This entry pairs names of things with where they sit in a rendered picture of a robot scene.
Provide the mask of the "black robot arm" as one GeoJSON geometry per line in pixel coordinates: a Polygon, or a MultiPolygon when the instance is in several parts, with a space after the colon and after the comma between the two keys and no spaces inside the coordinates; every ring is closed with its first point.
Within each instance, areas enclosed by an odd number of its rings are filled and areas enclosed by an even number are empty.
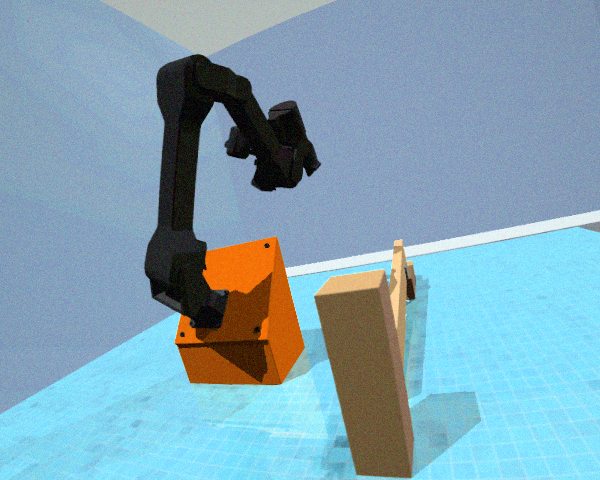
{"type": "Polygon", "coordinates": [[[252,186],[294,188],[321,166],[295,101],[272,106],[268,120],[252,85],[201,54],[166,63],[157,73],[157,104],[164,119],[157,229],[145,256],[152,298],[190,318],[198,328],[220,328],[227,289],[212,290],[203,276],[207,243],[193,230],[201,125],[222,103],[254,152],[252,186]],[[226,292],[226,293],[225,293],[226,292]]]}

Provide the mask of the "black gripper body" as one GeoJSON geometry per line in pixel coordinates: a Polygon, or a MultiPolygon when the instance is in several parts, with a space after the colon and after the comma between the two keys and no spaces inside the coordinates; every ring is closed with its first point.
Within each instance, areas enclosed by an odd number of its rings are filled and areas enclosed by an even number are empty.
{"type": "Polygon", "coordinates": [[[249,144],[247,144],[246,139],[239,131],[238,127],[231,127],[226,153],[232,157],[246,159],[249,154],[255,156],[254,152],[250,149],[249,144]]]}

